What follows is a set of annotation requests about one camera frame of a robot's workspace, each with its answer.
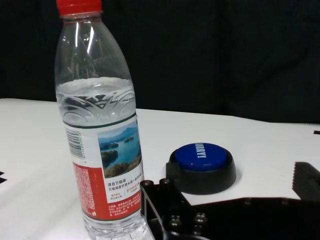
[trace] bottle cap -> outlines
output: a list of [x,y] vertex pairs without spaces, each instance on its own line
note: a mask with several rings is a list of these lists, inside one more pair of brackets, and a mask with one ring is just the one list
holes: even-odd
[[56,0],[61,16],[102,11],[101,0]]
[[210,143],[192,143],[175,150],[166,164],[166,178],[188,194],[214,194],[236,180],[231,153]]

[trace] bottle label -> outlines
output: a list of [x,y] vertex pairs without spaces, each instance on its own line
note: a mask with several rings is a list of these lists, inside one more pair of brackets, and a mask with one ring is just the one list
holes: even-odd
[[137,116],[104,127],[65,127],[82,211],[97,221],[138,211],[144,175]]

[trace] red bottle cap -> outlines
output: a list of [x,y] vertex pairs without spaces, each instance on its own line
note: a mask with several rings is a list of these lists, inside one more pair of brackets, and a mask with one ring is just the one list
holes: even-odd
[[101,12],[101,0],[56,0],[60,15]]

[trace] barcode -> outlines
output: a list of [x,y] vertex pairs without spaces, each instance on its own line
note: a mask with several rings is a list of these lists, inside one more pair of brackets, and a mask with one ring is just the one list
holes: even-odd
[[85,158],[84,146],[82,144],[81,134],[78,131],[66,129],[71,154],[79,159]]

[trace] red label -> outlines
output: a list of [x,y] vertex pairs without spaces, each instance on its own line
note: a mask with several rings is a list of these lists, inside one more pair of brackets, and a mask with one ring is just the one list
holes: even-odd
[[126,218],[141,207],[141,193],[108,203],[104,173],[101,167],[86,167],[73,163],[82,211],[90,218],[110,221]]

